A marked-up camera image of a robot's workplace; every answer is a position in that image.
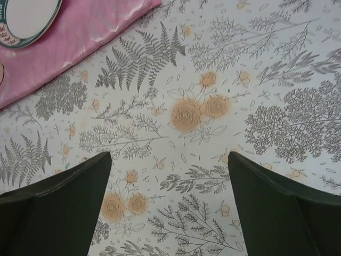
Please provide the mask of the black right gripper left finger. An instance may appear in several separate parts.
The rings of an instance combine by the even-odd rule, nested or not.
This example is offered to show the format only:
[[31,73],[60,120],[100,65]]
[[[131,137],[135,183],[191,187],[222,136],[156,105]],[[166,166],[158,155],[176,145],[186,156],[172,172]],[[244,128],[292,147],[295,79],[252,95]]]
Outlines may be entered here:
[[87,255],[110,171],[102,152],[1,194],[1,255]]

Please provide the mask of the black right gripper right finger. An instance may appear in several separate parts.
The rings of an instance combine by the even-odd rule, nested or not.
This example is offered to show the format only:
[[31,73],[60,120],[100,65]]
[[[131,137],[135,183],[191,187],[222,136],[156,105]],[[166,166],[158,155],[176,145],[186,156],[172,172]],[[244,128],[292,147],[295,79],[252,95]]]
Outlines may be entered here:
[[235,151],[228,169],[248,255],[340,255],[340,196]]

